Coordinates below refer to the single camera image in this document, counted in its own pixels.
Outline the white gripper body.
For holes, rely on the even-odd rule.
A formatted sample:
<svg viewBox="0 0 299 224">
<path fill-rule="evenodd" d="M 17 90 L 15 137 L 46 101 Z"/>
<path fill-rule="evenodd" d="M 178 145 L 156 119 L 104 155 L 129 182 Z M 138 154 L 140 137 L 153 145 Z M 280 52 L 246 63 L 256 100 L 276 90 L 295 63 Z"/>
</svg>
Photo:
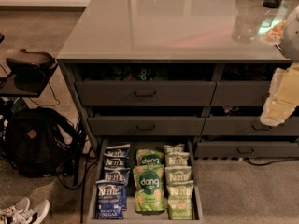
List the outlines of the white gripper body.
<svg viewBox="0 0 299 224">
<path fill-rule="evenodd" d="M 277 68 L 269 93 L 285 105 L 299 106 L 299 63 L 292 63 L 287 69 Z"/>
</svg>

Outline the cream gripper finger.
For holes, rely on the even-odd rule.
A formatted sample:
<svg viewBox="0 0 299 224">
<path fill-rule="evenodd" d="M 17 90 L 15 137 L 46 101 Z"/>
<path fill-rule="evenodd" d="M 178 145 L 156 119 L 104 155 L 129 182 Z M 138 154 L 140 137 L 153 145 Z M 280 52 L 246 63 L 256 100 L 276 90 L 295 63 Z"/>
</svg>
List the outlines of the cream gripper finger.
<svg viewBox="0 0 299 224">
<path fill-rule="evenodd" d="M 266 126 L 276 127 L 279 124 L 283 124 L 294 110 L 295 108 L 290 105 L 267 100 L 263 106 L 260 122 Z"/>
</svg>

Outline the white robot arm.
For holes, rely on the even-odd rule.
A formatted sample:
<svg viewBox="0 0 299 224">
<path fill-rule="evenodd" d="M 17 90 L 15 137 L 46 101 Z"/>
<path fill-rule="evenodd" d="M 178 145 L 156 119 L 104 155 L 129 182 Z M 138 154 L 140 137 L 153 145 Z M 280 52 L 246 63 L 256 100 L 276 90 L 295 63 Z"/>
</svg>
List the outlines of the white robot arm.
<svg viewBox="0 0 299 224">
<path fill-rule="evenodd" d="M 263 105 L 260 122 L 278 126 L 299 106 L 299 6 L 286 20 L 265 32 L 260 41 L 276 46 L 281 54 L 292 61 L 287 69 L 277 68 L 272 76 L 269 96 Z"/>
</svg>

